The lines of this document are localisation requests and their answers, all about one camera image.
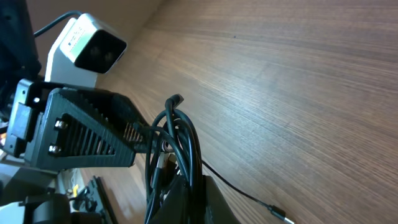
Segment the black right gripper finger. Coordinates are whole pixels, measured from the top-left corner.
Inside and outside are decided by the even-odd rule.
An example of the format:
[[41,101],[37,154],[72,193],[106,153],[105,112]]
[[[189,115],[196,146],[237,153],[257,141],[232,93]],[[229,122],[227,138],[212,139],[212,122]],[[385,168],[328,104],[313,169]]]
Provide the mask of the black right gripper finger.
[[193,196],[185,179],[177,177],[149,223],[239,224],[214,179],[204,175],[203,180],[203,188]]

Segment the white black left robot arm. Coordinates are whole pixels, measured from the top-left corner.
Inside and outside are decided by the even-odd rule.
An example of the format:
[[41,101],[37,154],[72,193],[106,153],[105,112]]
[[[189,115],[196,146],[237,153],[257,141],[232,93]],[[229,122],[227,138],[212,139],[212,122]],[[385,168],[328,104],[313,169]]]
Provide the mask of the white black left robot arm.
[[88,13],[63,19],[41,77],[27,3],[1,2],[1,149],[43,170],[129,167],[148,151],[147,122],[128,97],[96,87],[127,42]]

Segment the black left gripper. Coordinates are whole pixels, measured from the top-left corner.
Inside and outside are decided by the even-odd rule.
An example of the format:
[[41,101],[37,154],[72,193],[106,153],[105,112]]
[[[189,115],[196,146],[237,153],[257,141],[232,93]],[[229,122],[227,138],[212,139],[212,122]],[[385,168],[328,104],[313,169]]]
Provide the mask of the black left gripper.
[[19,81],[4,150],[43,170],[130,167],[148,126],[130,99],[106,90],[55,88]]

